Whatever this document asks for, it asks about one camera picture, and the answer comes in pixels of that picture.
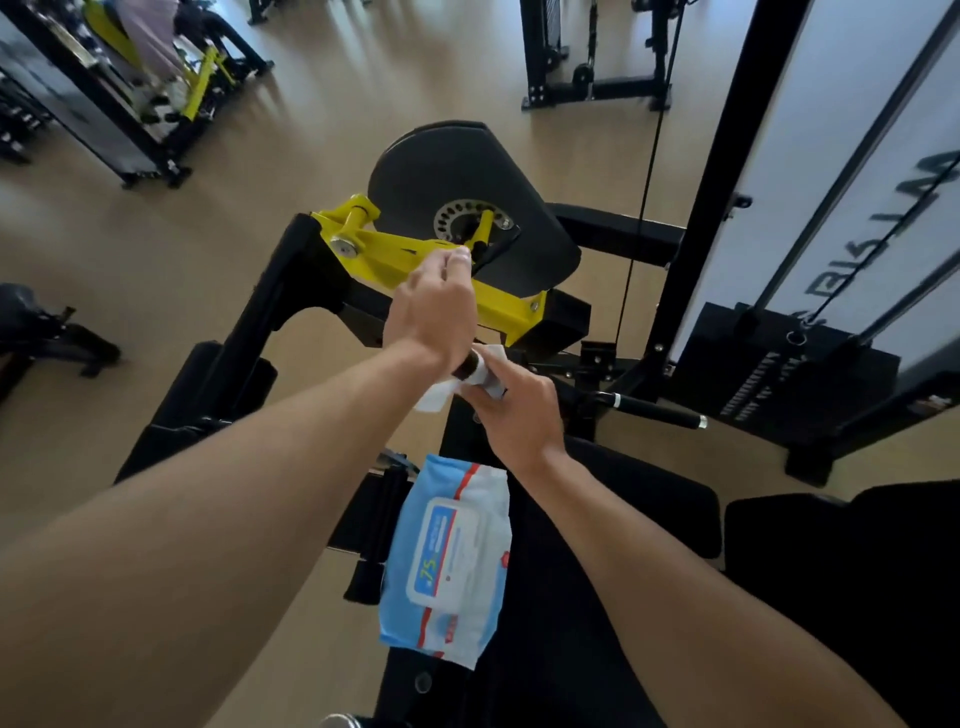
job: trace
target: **blue wet wipe package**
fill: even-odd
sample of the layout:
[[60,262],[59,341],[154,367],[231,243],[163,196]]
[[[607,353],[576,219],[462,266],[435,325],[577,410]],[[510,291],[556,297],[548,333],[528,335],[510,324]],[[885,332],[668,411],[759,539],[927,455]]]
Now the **blue wet wipe package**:
[[503,604],[509,516],[506,471],[427,455],[396,523],[380,640],[473,669]]

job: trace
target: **weight stack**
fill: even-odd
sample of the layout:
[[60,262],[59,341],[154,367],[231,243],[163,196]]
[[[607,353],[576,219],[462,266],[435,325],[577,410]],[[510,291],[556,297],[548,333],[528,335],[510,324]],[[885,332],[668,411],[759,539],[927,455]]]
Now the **weight stack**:
[[778,445],[807,444],[894,392],[900,358],[866,347],[838,355],[850,337],[744,303],[707,303],[665,396]]

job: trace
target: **wooden floor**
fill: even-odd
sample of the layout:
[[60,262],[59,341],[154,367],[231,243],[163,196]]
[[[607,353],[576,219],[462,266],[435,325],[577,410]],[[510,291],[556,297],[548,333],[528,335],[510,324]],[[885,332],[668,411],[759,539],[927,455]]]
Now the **wooden floor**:
[[[563,2],[569,74],[586,56],[588,1]],[[687,11],[648,218],[686,222],[752,5],[701,0]],[[516,0],[287,0],[256,29],[241,0],[220,10],[276,72],[218,118],[182,190],[122,191],[61,130],[32,145],[31,167],[0,167],[0,279],[33,286],[48,307],[76,306],[77,321],[124,350],[122,365],[95,380],[41,363],[0,407],[0,544],[108,487],[191,346],[227,334],[290,217],[364,191],[380,152],[417,125],[486,122],[544,199],[639,212],[657,116],[638,101],[521,113]],[[652,70],[649,23],[626,0],[601,2],[599,77]],[[593,304],[591,338],[615,336],[627,277],[623,260],[585,251],[564,284]],[[642,353],[663,277],[635,266],[620,355]],[[303,312],[268,345],[279,369],[272,398],[368,355],[334,317]],[[957,476],[958,423],[955,410],[856,453],[827,492]],[[442,416],[411,415],[392,447],[420,460],[443,426]],[[722,425],[687,432],[614,413],[598,439],[698,479],[724,502],[803,489],[781,473],[779,449]],[[372,708],[386,650],[376,611],[341,599],[351,571],[343,554],[320,560],[215,725],[305,727]]]

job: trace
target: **yellow metal frame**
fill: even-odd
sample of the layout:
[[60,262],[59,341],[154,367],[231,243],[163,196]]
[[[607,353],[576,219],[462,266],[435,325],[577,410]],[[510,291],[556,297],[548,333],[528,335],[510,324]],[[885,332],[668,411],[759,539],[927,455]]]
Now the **yellow metal frame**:
[[[351,276],[390,290],[403,283],[433,251],[456,247],[445,240],[418,240],[364,230],[380,216],[380,210],[363,195],[354,195],[336,209],[311,214],[321,225],[324,242]],[[492,224],[493,213],[485,210],[467,247],[472,250],[477,242],[489,242]],[[522,299],[479,280],[473,282],[473,290],[480,326],[503,332],[507,346],[543,319],[546,291]]]

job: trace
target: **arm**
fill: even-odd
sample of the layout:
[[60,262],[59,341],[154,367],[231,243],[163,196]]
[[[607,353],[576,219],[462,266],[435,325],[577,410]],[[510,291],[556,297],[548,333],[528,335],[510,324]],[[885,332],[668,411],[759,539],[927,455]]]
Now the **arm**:
[[397,289],[387,348],[0,555],[0,725],[202,725],[380,449],[476,330],[469,253]]
[[571,459],[549,378],[487,363],[504,400],[475,387],[463,396],[577,555],[667,725],[903,726],[846,663]]

